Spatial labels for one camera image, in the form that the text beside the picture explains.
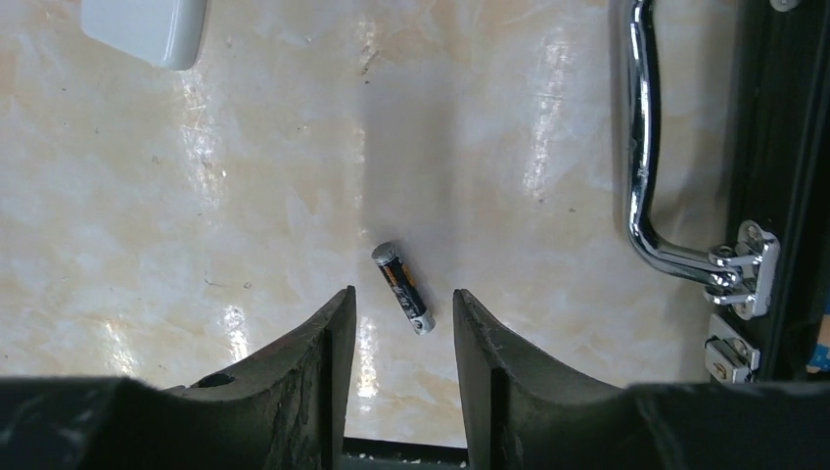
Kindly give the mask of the white remote control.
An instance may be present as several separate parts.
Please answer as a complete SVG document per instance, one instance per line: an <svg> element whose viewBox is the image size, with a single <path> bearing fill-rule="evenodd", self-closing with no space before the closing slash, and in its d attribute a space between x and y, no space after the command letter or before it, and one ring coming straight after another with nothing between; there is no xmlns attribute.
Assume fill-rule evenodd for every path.
<svg viewBox="0 0 830 470"><path fill-rule="evenodd" d="M197 61L207 0L83 0L90 38L153 66L185 71Z"/></svg>

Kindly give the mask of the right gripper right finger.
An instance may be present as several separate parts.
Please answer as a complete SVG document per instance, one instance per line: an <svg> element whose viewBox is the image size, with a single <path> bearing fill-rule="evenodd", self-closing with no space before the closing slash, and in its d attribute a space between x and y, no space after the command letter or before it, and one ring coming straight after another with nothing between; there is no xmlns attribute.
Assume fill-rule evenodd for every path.
<svg viewBox="0 0 830 470"><path fill-rule="evenodd" d="M824 383L618 388L555 359L470 292L453 295L474 469L825 469Z"/></svg>

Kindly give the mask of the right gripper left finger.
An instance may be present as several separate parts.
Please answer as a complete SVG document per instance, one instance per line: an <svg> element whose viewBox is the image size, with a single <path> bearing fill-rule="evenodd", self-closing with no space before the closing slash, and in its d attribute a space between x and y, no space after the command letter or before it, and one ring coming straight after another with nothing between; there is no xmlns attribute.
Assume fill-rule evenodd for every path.
<svg viewBox="0 0 830 470"><path fill-rule="evenodd" d="M5 378L5 469L335 469L356 332L346 287L301 326L191 386Z"/></svg>

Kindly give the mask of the battery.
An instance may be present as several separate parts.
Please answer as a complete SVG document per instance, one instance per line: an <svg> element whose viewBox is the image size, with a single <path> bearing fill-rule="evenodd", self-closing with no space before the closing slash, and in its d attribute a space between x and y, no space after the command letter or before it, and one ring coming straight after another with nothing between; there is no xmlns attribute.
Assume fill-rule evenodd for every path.
<svg viewBox="0 0 830 470"><path fill-rule="evenodd" d="M372 251L371 258L382 272L415 333L425 335L432 332L435 320L395 244L380 244Z"/></svg>

